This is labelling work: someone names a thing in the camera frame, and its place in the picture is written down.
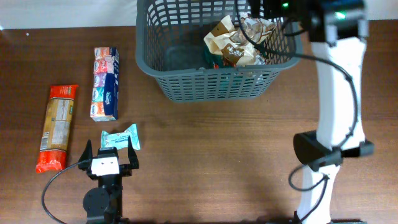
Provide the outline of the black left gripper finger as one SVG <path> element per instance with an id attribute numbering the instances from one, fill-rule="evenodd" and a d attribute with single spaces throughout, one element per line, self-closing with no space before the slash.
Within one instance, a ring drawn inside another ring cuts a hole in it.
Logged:
<path id="1" fill-rule="evenodd" d="M 129 136 L 128 137 L 128 145 L 127 145 L 127 151 L 128 151 L 128 159 L 129 159 L 129 164 L 131 166 L 131 169 L 138 169 L 139 168 L 139 160 L 137 157 L 137 154 L 132 146 L 132 139 Z"/>
<path id="2" fill-rule="evenodd" d="M 78 160 L 79 163 L 78 168 L 80 170 L 87 170 L 91 165 L 92 158 L 93 158 L 92 145 L 91 141 L 88 140 L 85 150 L 83 151 L 82 155 Z"/>

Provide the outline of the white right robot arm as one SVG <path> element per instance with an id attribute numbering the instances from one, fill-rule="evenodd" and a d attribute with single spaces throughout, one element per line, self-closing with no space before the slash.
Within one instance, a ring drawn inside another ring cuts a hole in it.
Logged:
<path id="1" fill-rule="evenodd" d="M 293 145 L 301 199 L 293 223 L 331 223 L 333 184 L 346 158 L 369 156 L 374 144 L 361 122 L 361 71 L 369 22 L 363 0 L 250 1 L 253 17 L 286 17 L 308 34 L 317 66 L 318 128 Z"/>

